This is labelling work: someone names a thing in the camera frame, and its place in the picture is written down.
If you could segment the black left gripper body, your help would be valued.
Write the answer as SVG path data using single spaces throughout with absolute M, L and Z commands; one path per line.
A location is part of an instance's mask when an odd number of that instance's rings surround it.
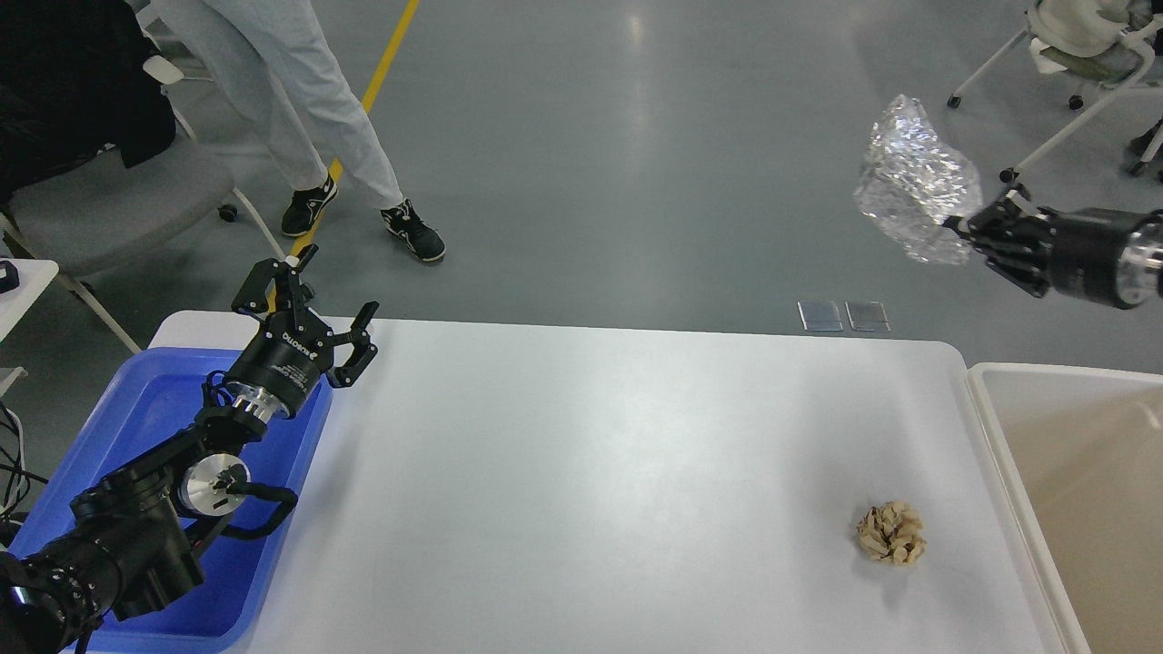
M 231 406 L 262 421 L 293 419 L 304 408 L 321 376 L 333 365 L 331 351 L 319 342 L 331 332 L 316 314 L 295 327 L 291 314 L 270 314 L 258 333 L 224 374 Z

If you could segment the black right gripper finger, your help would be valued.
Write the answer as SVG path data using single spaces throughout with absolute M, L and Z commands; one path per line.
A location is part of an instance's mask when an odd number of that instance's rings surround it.
M 1048 276 L 1051 250 L 1049 232 L 1030 223 L 944 223 L 975 253 L 980 253 L 993 272 L 1029 296 L 1043 298 L 1051 289 Z
M 972 216 L 947 218 L 944 227 L 972 247 L 1049 247 L 1055 232 L 1023 183 L 1014 183 Z

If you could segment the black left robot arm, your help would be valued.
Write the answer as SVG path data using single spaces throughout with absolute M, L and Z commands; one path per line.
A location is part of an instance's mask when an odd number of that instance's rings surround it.
M 366 303 L 347 332 L 309 310 L 302 273 L 317 247 L 258 262 L 231 303 L 259 328 L 227 370 L 204 377 L 188 426 L 70 502 L 74 526 L 33 555 L 3 554 L 3 651 L 87 651 L 104 617 L 162 611 L 204 584 L 220 536 L 259 540 L 295 509 L 295 491 L 255 481 L 241 454 L 274 418 L 294 418 L 321 378 L 349 388 L 377 356 Z

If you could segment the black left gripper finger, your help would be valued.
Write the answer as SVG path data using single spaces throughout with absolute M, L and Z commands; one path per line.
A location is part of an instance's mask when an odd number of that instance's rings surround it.
M 369 364 L 377 356 L 378 347 L 373 343 L 373 337 L 369 332 L 370 324 L 373 322 L 374 314 L 381 306 L 380 303 L 365 303 L 361 311 L 354 317 L 352 327 L 347 332 L 328 332 L 323 337 L 324 349 L 335 349 L 338 346 L 352 346 L 352 351 L 348 360 L 331 367 L 324 372 L 328 384 L 334 389 L 350 388 L 365 372 Z
M 307 332 L 308 307 L 315 292 L 304 282 L 302 272 L 317 250 L 317 246 L 311 243 L 283 260 L 259 261 L 233 298 L 230 310 L 259 322 L 263 315 L 280 314 L 290 319 L 292 330 Z

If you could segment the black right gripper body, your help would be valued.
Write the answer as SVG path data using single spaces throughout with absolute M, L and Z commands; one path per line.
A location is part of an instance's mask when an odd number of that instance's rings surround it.
M 1042 212 L 1050 228 L 1046 287 L 1113 310 L 1160 298 L 1160 209 Z

